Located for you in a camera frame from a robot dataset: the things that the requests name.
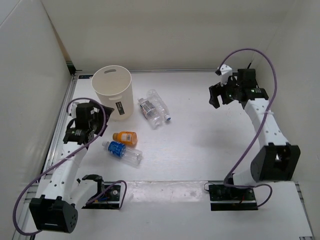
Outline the orange plastic bottle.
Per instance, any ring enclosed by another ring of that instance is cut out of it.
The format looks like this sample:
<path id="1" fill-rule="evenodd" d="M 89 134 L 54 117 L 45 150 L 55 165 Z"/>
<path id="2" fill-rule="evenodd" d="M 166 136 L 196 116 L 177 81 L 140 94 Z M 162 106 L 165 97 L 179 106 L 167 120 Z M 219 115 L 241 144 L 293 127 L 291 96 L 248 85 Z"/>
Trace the orange plastic bottle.
<path id="1" fill-rule="evenodd" d="M 133 131 L 115 132 L 112 139 L 128 146 L 135 146 L 138 142 L 137 134 Z"/>

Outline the clear bottle red white label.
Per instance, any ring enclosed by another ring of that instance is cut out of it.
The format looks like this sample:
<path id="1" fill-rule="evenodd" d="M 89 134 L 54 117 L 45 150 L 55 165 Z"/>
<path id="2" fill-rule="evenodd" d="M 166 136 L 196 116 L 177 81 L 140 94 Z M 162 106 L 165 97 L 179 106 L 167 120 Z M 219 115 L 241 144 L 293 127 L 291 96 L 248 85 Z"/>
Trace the clear bottle red white label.
<path id="1" fill-rule="evenodd" d="M 139 98 L 138 105 L 140 111 L 142 112 L 152 129 L 156 129 L 162 124 L 161 115 L 148 99 Z"/>

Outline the clear bottle blue cap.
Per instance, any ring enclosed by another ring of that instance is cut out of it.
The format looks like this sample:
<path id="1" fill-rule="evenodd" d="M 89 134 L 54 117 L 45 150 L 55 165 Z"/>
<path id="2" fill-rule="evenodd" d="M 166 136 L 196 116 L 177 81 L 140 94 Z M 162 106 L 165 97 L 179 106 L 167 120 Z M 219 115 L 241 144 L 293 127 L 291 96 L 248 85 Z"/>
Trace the clear bottle blue cap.
<path id="1" fill-rule="evenodd" d="M 155 89 L 150 89 L 146 93 L 147 99 L 155 106 L 165 122 L 171 120 L 170 111 L 162 98 L 159 96 Z"/>

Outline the blue label plastic bottle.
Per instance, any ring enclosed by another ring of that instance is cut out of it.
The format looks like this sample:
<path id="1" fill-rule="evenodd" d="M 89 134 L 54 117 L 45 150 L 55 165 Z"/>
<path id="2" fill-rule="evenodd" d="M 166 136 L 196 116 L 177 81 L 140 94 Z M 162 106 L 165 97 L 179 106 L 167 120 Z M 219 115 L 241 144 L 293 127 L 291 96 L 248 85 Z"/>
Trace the blue label plastic bottle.
<path id="1" fill-rule="evenodd" d="M 142 159 L 142 151 L 133 147 L 127 146 L 117 141 L 104 141 L 102 143 L 103 149 L 118 161 L 124 162 L 132 166 L 138 166 Z"/>

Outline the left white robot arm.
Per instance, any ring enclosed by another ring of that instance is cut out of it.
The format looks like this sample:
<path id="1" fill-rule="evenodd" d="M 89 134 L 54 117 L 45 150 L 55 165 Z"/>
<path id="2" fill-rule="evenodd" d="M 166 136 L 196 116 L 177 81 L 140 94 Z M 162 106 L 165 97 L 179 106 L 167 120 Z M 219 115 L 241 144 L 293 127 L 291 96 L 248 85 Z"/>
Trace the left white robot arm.
<path id="1" fill-rule="evenodd" d="M 105 195 L 103 178 L 87 175 L 73 188 L 81 161 L 88 151 L 88 143 L 102 135 L 114 109 L 89 101 L 74 103 L 71 120 L 66 126 L 62 152 L 66 160 L 53 169 L 51 179 L 39 198 L 29 204 L 36 229 L 72 233 L 78 221 L 78 210 L 90 198 L 100 200 Z"/>

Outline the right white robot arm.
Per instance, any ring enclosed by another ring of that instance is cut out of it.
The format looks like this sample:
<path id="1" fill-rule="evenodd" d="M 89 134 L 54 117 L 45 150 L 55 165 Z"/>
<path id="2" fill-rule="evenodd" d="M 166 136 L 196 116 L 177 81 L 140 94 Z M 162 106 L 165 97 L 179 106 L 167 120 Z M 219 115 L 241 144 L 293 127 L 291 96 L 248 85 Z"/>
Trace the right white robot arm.
<path id="1" fill-rule="evenodd" d="M 216 71 L 220 82 L 209 87 L 209 103 L 216 109 L 233 101 L 241 104 L 249 116 L 259 142 L 259 152 L 249 167 L 241 172 L 232 171 L 226 177 L 224 193 L 230 200 L 238 199 L 243 188 L 267 182 L 290 181 L 296 169 L 301 150 L 292 145 L 280 130 L 273 112 L 268 109 L 269 96 L 256 81 L 254 69 L 238 69 L 223 64 Z"/>

